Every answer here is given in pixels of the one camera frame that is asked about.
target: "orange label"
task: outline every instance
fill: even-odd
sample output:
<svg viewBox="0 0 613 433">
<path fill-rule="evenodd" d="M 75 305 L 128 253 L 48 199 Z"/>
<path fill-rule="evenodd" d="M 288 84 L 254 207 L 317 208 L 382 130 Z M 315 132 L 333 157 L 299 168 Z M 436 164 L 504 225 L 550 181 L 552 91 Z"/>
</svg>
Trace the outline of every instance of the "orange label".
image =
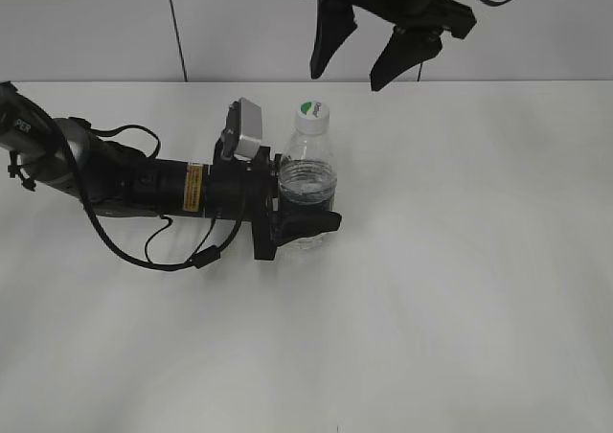
<svg viewBox="0 0 613 433">
<path fill-rule="evenodd" d="M 185 177 L 185 192 L 183 193 L 183 211 L 197 213 L 200 209 L 203 177 L 203 165 L 196 163 L 188 164 L 188 174 Z"/>
</svg>

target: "green logo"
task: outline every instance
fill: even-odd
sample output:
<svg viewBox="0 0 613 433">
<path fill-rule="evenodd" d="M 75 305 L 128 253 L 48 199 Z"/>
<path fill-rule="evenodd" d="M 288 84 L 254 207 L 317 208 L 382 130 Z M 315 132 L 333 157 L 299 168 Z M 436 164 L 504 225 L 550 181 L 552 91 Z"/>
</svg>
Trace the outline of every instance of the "green logo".
<svg viewBox="0 0 613 433">
<path fill-rule="evenodd" d="M 313 106 L 313 103 L 304 103 L 302 107 L 300 108 L 300 110 L 302 111 L 303 114 L 307 115 L 308 111 L 310 110 L 312 106 Z"/>
</svg>

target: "tabletop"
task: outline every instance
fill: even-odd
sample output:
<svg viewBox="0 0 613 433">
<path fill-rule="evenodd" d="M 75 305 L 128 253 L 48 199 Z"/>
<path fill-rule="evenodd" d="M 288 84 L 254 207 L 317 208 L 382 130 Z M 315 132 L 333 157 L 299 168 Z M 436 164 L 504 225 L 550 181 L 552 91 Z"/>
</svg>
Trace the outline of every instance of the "tabletop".
<svg viewBox="0 0 613 433">
<path fill-rule="evenodd" d="M 324 101 L 344 220 L 274 262 L 245 224 L 220 262 L 157 273 L 75 199 L 0 176 L 1 431 L 613 431 L 613 82 L 18 87 L 200 163 L 232 101 L 262 107 L 275 151 Z M 103 224 L 142 257 L 161 222 Z M 152 257 L 184 261 L 207 227 L 177 220 Z"/>
</svg>

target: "bottle cap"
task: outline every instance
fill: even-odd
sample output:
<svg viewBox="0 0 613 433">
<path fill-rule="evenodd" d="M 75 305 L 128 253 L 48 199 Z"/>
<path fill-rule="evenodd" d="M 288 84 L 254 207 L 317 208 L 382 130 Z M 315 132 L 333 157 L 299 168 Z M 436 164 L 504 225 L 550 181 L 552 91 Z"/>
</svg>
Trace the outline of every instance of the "bottle cap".
<svg viewBox="0 0 613 433">
<path fill-rule="evenodd" d="M 319 101 L 304 103 L 296 112 L 296 128 L 303 134 L 317 135 L 328 131 L 329 108 Z"/>
</svg>

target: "white wall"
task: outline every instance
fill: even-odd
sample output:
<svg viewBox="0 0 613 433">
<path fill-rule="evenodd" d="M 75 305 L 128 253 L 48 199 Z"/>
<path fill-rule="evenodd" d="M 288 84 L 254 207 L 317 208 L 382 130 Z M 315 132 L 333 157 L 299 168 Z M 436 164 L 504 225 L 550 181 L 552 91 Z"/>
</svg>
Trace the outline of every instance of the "white wall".
<svg viewBox="0 0 613 433">
<path fill-rule="evenodd" d="M 317 0 L 174 2 L 190 80 L 308 79 Z M 324 80 L 366 80 L 387 45 L 392 25 L 364 11 L 357 21 Z"/>
<path fill-rule="evenodd" d="M 458 1 L 479 23 L 466 41 L 445 37 L 425 80 L 613 78 L 611 0 Z M 174 3 L 190 80 L 308 80 L 315 0 Z M 387 43 L 391 25 L 357 18 L 327 80 L 366 80 Z M 168 0 L 0 0 L 0 79 L 182 77 Z"/>
<path fill-rule="evenodd" d="M 465 40 L 445 39 L 425 80 L 610 80 L 613 0 L 516 0 L 492 9 Z"/>
<path fill-rule="evenodd" d="M 182 80 L 168 0 L 0 0 L 0 80 Z"/>
</svg>

